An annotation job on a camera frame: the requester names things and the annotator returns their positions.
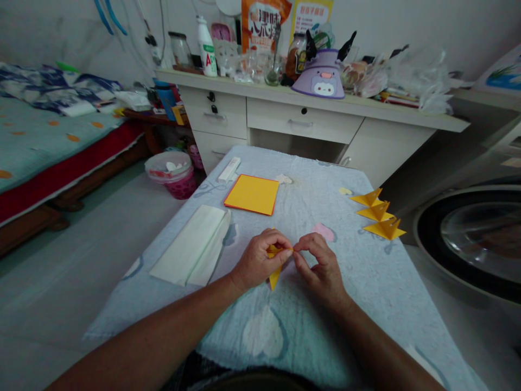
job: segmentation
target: wooden bed frame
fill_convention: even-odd
[[[46,228],[52,231],[60,231],[67,228],[69,221],[58,209],[69,212],[82,209],[83,203],[80,201],[82,197],[139,159],[143,159],[152,154],[147,145],[147,141],[147,137],[140,137],[137,143],[130,149],[120,153],[114,160],[98,168],[73,187],[1,227],[0,257]]]

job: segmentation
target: folded paper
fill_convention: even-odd
[[[398,228],[399,224],[400,220],[397,220],[396,216],[392,216],[389,220],[367,226],[364,229],[391,241],[405,233],[405,231]]]
[[[187,283],[207,285],[230,220],[230,211],[199,206],[149,274],[181,286]]]
[[[358,211],[357,214],[370,218],[374,221],[384,221],[389,220],[392,217],[392,214],[387,213],[387,208],[389,207],[388,201],[383,201],[381,204],[376,204],[374,206],[370,206],[367,209],[362,209]]]
[[[367,193],[362,196],[357,195],[356,197],[351,197],[351,199],[365,206],[375,206],[382,203],[382,201],[378,199],[378,196],[381,192],[382,188],[378,188],[371,193]]]
[[[273,244],[270,244],[270,246],[269,246],[269,248],[267,250],[268,258],[269,259],[273,258],[275,255],[280,253],[282,250],[284,250],[284,249],[282,249],[282,248],[278,249]],[[282,270],[282,266],[280,266],[277,270],[275,270],[270,275],[270,285],[271,285],[271,291],[272,292],[275,290],[275,286],[277,285],[278,278],[281,275],[281,270]]]

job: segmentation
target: hand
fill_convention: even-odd
[[[287,250],[269,259],[267,249],[271,244]],[[260,285],[275,270],[284,265],[292,253],[288,238],[276,229],[268,228],[250,240],[239,263],[230,272],[230,277],[239,290],[247,291]]]
[[[352,299],[347,294],[336,255],[328,247],[321,234],[312,233],[302,236],[293,247],[295,267],[304,278],[307,286],[330,310],[351,306]],[[309,268],[299,251],[307,250],[313,254],[318,264]]]

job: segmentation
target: plastic bag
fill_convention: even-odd
[[[366,75],[354,85],[354,93],[362,98],[370,98],[387,88],[387,71],[385,67],[376,65],[368,68]]]
[[[406,49],[387,62],[389,86],[404,89],[420,99],[420,110],[450,113],[447,103],[452,96],[446,53],[442,48]]]
[[[291,6],[288,0],[242,0],[243,54],[248,49],[273,52],[275,26],[290,16]]]

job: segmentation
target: blue and white blanket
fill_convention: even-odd
[[[22,67],[0,62],[0,96],[17,98],[32,107],[61,113],[81,102],[94,104],[121,91],[117,81],[91,74],[64,72],[44,65]]]
[[[321,231],[338,256],[347,291],[360,307],[403,348],[427,361],[444,387],[478,388],[402,243],[363,230],[373,223],[356,214],[364,207],[339,191],[347,188],[355,195],[372,191],[366,175],[255,147],[230,150],[124,275],[85,337],[112,337],[199,288],[172,285],[148,273],[200,205],[225,209],[223,201],[233,183],[219,184],[217,177],[234,156],[242,161],[239,174],[268,179],[284,174],[293,183],[280,185],[271,217],[232,210],[232,224],[211,281],[228,273],[251,237],[266,228],[276,227],[292,243]],[[311,265],[316,263],[304,255]],[[351,348],[315,303],[293,262],[285,265],[274,292],[268,283],[262,284],[234,303],[197,351],[224,367],[270,365],[323,388],[345,389],[361,379]]]

